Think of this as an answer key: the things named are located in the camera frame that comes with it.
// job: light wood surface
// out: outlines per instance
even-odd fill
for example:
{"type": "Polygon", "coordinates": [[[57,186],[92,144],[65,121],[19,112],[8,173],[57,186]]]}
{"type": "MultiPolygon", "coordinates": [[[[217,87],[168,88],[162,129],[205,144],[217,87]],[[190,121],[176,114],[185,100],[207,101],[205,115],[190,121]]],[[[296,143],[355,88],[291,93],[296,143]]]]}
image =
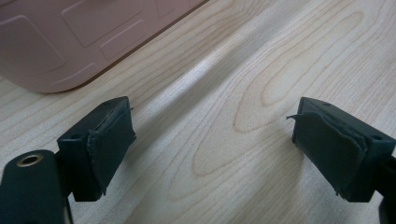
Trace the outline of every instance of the light wood surface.
{"type": "Polygon", "coordinates": [[[302,96],[396,137],[396,2],[209,1],[82,88],[0,79],[0,171],[127,95],[137,140],[76,223],[378,223],[291,142],[302,96]]]}

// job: pink plastic bin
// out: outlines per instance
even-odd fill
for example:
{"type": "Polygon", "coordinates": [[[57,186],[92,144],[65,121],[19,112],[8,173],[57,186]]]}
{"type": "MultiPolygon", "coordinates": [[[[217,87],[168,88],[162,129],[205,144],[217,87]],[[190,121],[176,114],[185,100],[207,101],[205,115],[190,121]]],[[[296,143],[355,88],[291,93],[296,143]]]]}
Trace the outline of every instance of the pink plastic bin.
{"type": "Polygon", "coordinates": [[[72,89],[206,0],[0,0],[0,75],[72,89]]]}

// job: wood grain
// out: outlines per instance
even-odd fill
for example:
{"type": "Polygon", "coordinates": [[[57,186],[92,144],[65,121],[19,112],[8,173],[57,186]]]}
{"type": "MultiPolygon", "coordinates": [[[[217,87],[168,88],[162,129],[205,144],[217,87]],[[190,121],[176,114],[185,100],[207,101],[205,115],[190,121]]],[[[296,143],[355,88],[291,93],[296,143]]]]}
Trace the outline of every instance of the wood grain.
{"type": "Polygon", "coordinates": [[[137,140],[76,223],[378,223],[291,142],[302,96],[396,137],[396,2],[209,1],[92,83],[40,94],[0,78],[0,171],[127,95],[137,140]]]}

